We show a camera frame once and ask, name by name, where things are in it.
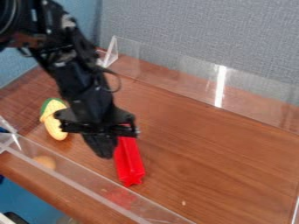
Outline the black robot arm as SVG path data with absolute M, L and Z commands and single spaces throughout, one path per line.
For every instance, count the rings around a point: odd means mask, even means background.
M 79 133 L 102 158 L 112 158 L 120 137 L 136 137 L 134 114 L 114 102 L 95 45 L 75 17 L 54 0 L 0 0 L 0 52 L 15 48 L 55 79 L 70 106 L 54 113 L 60 129 Z

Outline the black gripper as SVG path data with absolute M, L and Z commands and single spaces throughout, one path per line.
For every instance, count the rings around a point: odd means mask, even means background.
M 60 120 L 62 130 L 104 136 L 106 149 L 99 136 L 84 135 L 83 139 L 100 158 L 112 158 L 118 147 L 116 137 L 139 135 L 135 115 L 115 105 L 112 90 L 107 84 L 91 85 L 83 91 L 71 86 L 59 87 L 59 90 L 70 104 L 54 114 Z

